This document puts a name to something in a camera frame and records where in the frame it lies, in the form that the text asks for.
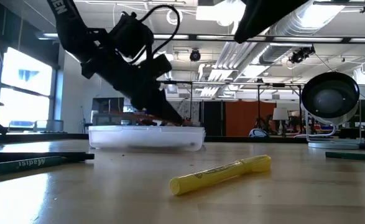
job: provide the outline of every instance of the metal pole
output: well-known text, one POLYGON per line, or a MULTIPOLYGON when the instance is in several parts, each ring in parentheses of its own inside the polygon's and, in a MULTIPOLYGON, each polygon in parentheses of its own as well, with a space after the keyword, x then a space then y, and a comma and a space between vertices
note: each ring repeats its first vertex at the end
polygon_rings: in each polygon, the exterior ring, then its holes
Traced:
POLYGON ((260 100, 259 100, 259 87, 260 85, 257 86, 257 93, 258 93, 258 117, 257 117, 257 128, 261 128, 261 123, 260 123, 260 114, 261 114, 261 109, 260 109, 260 100))
POLYGON ((193 85, 191 84, 190 85, 190 121, 193 121, 193 119, 192 119, 192 109, 193 109, 192 99, 193 99, 193 85))
POLYGON ((302 134, 301 86, 298 86, 298 97, 300 98, 300 103, 299 103, 299 107, 300 107, 300 133, 302 134))

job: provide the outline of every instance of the wooden table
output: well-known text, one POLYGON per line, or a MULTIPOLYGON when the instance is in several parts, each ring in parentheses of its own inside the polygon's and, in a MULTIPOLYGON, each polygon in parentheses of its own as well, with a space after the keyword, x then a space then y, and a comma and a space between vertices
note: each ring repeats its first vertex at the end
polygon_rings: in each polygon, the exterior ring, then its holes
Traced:
MULTIPOLYGON (((365 162, 306 144, 206 143, 198 152, 91 150, 94 161, 0 177, 0 223, 365 223, 365 162), (174 197, 178 175, 268 154, 272 172, 174 197)), ((85 151, 87 141, 0 151, 85 151)))

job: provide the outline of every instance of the white plastic container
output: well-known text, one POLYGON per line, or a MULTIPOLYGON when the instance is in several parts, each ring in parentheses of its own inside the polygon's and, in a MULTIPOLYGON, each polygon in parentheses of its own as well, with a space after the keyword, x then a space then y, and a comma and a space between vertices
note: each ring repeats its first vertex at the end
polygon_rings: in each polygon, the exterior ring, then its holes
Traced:
POLYGON ((90 146, 95 148, 178 148, 197 151, 205 138, 201 127, 91 126, 90 146))

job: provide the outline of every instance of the window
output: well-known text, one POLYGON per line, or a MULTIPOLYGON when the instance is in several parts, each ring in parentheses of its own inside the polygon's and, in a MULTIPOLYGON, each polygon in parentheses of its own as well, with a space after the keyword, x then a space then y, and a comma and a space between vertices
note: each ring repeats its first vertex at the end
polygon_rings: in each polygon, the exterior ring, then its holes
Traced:
POLYGON ((51 81, 51 66, 8 48, 1 73, 0 124, 32 128, 35 121, 49 119, 51 81))
POLYGON ((50 100, 8 88, 1 88, 0 124, 8 127, 32 127, 34 121, 49 118, 50 100))
POLYGON ((4 54, 1 82, 50 95, 52 68, 22 52, 8 48, 4 54))

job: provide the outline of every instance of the round lamp head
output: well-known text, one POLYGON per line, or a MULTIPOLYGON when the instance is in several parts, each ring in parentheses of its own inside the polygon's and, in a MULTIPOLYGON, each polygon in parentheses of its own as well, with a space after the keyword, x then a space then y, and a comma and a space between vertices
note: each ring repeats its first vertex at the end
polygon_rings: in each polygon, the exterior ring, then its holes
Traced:
POLYGON ((340 72, 327 72, 312 78, 302 90, 302 105, 326 124, 339 125, 356 112, 359 86, 340 72))

